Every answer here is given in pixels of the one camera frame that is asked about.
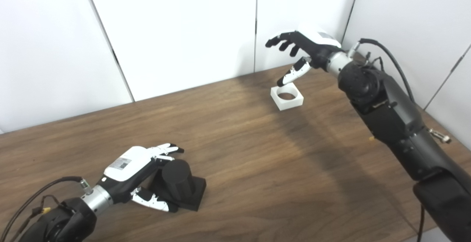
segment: robot fingertip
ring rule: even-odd
[[[284,78],[284,77],[281,77],[280,79],[278,79],[278,81],[276,81],[276,85],[277,85],[278,87],[284,86],[284,84],[283,84],[283,78]]]

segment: black robotic arm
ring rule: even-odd
[[[351,105],[373,136],[386,144],[412,180],[413,191],[422,206],[452,242],[471,241],[471,177],[434,141],[412,99],[397,82],[373,66],[362,66],[351,58],[358,45],[376,41],[361,39],[348,53],[340,44],[325,44],[321,33],[307,37],[300,31],[280,34],[266,43],[272,47],[284,41],[280,50],[294,44],[291,56],[298,49],[310,57],[301,58],[285,76],[278,80],[283,86],[308,70],[305,66],[322,68],[338,80]]]

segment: black cable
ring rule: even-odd
[[[40,190],[38,190],[34,195],[32,195],[18,210],[17,212],[13,215],[13,217],[10,219],[8,222],[7,226],[5,227],[5,230],[3,230],[3,234],[1,235],[0,242],[5,242],[5,239],[7,238],[8,232],[10,231],[10,228],[12,227],[13,223],[15,220],[18,218],[20,213],[22,213],[25,208],[36,198],[38,197],[42,192],[47,190],[48,188],[52,187],[53,185],[56,185],[57,183],[60,182],[65,182],[65,181],[75,181],[75,182],[81,182],[82,177],[79,176],[65,176],[59,179],[56,179],[52,181],[51,183],[47,184],[46,186],[42,187]]]
[[[404,86],[406,86],[407,94],[409,95],[410,100],[412,101],[412,103],[415,103],[415,99],[414,99],[414,96],[412,95],[412,90],[409,86],[409,83],[407,82],[406,76],[404,75],[404,72],[402,71],[401,66],[399,66],[399,63],[397,63],[396,59],[391,54],[391,52],[386,47],[384,47],[383,44],[375,41],[374,39],[360,39],[358,42],[360,44],[368,43],[368,44],[373,44],[375,46],[378,46],[387,54],[387,56],[389,57],[389,59],[391,59],[392,63],[394,64],[397,71],[399,72],[402,78],[402,81],[404,82]]]
[[[34,217],[36,217],[37,215],[40,215],[41,213],[42,213],[42,207],[33,208],[31,215],[28,216],[28,218],[22,223],[22,225],[20,226],[18,231],[15,233],[13,238],[10,240],[10,242],[15,242],[15,240],[21,235],[23,230],[25,230],[25,228],[28,226],[29,221],[33,219]]]
[[[44,201],[47,197],[51,197],[57,205],[60,205],[59,200],[54,195],[44,195],[41,199],[41,208],[44,208]]]
[[[424,232],[424,222],[425,222],[425,208],[423,205],[420,205],[420,224],[419,232],[417,232],[417,242],[422,240],[422,233]]]
[[[381,58],[381,56],[380,56],[380,57],[377,57],[377,58],[375,58],[375,59],[374,59],[374,60],[371,62],[371,64],[375,65],[375,61],[377,61],[377,60],[379,60],[379,61],[380,61],[381,71],[382,71],[382,72],[384,72],[384,63],[382,62],[382,58]]]

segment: silver connector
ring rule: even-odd
[[[80,186],[82,187],[86,195],[90,195],[91,193],[93,193],[93,189],[90,187],[90,184],[88,184],[86,180],[81,180]]]
[[[355,55],[355,52],[357,52],[358,48],[360,47],[360,42],[357,42],[349,51],[347,56],[350,59],[353,59],[353,55]]]
[[[82,200],[84,200],[95,215],[103,213],[108,207],[113,205],[113,199],[110,194],[100,185],[96,185],[90,195],[82,196]]]
[[[335,52],[329,57],[326,69],[328,73],[337,78],[340,71],[352,61],[344,52]]]
[[[442,143],[451,143],[451,138],[448,135],[445,135],[439,131],[435,131],[433,129],[427,130],[432,136],[439,139]]]

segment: wooden tabletop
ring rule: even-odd
[[[303,106],[279,111],[270,88],[287,69],[0,135],[2,228],[46,183],[66,175],[94,183],[131,146],[170,142],[186,150],[175,157],[207,180],[200,210],[172,214],[115,205],[86,241],[400,242],[414,236],[414,182],[393,154],[368,140],[336,80],[321,70],[296,81]],[[443,148],[471,172],[463,145],[454,140]],[[81,190],[61,183],[49,193],[61,200]],[[426,229],[434,225],[427,216]]]

